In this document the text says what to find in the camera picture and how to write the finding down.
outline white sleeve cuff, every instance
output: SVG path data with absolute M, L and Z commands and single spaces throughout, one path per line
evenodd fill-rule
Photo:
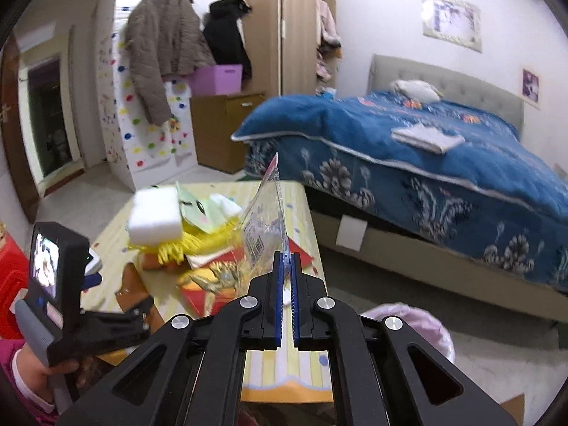
M 14 354 L 14 357 L 12 359 L 12 373 L 13 373 L 13 378 L 16 381 L 16 387 L 18 387 L 18 390 L 22 393 L 22 396 L 24 396 L 30 402 L 36 404 L 45 413 L 52 413 L 53 410 L 55 410 L 55 405 L 47 403 L 37 394 L 33 393 L 31 389 L 26 386 L 24 380 L 22 380 L 20 372 L 18 371 L 18 364 L 16 363 L 16 359 L 18 358 L 18 354 L 20 353 L 20 351 L 21 349 Z

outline table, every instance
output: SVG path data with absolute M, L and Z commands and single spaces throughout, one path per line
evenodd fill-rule
M 258 181 L 233 183 L 206 183 L 187 185 L 196 197 L 207 197 L 218 192 L 246 207 L 255 196 Z M 281 182 L 288 236 L 312 256 L 312 266 L 305 273 L 323 277 L 322 261 L 317 248 L 310 209 L 304 188 L 296 182 Z M 92 247 L 100 256 L 103 282 L 81 296 L 86 310 L 116 311 L 120 308 L 114 293 L 120 289 L 122 270 L 129 262 L 136 262 L 136 252 L 127 249 L 126 231 L 132 209 L 130 200 L 114 217 Z M 176 275 L 163 272 L 140 271 L 140 275 L 165 321 L 178 313 L 197 317 L 181 297 L 175 285 Z M 241 399 L 249 402 L 313 403 L 332 402 L 329 359 L 326 351 L 300 352 L 293 347 L 291 310 L 283 312 L 282 347 L 277 351 L 248 351 L 246 355 Z

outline silver screw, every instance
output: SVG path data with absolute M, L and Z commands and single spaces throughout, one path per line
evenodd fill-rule
M 258 304 L 258 299 L 254 296 L 243 296 L 240 303 L 242 307 L 250 309 Z
M 400 320 L 398 317 L 387 317 L 387 320 L 384 321 L 384 324 L 388 329 L 391 330 L 400 330 L 402 328 L 402 320 Z
M 173 328 L 181 330 L 189 325 L 189 317 L 187 315 L 177 315 L 171 320 L 171 325 Z
M 335 301 L 330 297 L 321 297 L 317 300 L 317 305 L 322 309 L 331 309 L 335 306 Z

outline tufted headboard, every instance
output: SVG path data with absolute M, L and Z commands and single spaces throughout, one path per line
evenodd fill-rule
M 494 113 L 523 132 L 524 102 L 488 82 L 464 73 L 410 59 L 373 55 L 367 92 L 389 89 L 393 80 L 422 80 L 438 88 L 444 99 Z

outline purple storage box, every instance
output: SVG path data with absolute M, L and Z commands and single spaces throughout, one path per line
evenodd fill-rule
M 200 67 L 187 77 L 192 96 L 241 92 L 242 65 Z

